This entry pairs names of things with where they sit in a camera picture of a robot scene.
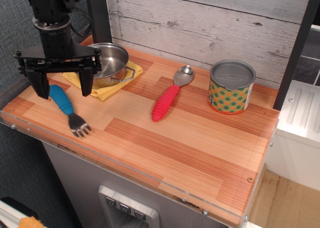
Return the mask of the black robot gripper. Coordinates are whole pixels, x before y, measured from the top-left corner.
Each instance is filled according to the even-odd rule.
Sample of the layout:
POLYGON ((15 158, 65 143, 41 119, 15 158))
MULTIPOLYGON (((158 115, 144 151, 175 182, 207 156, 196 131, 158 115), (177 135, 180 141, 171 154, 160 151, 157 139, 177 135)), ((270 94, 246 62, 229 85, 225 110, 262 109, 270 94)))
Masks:
POLYGON ((36 94, 49 98, 50 85, 46 73, 79 72, 82 95, 90 95, 94 74, 102 69, 100 49, 74 42, 68 25, 39 27, 38 31, 41 44, 16 50, 13 54, 18 60, 19 70, 35 71, 26 74, 36 94))

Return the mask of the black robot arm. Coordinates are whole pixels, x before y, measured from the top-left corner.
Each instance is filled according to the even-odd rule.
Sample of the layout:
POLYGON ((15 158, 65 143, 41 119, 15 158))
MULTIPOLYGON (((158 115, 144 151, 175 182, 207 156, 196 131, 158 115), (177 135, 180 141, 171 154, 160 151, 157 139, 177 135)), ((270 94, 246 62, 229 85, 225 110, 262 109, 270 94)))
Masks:
POLYGON ((28 1, 41 44, 14 53, 20 73, 29 79, 39 97, 48 99, 48 73, 77 72, 82 95, 90 95, 93 77, 102 69, 101 51, 78 44, 72 39, 69 13, 76 10, 78 0, 28 1))

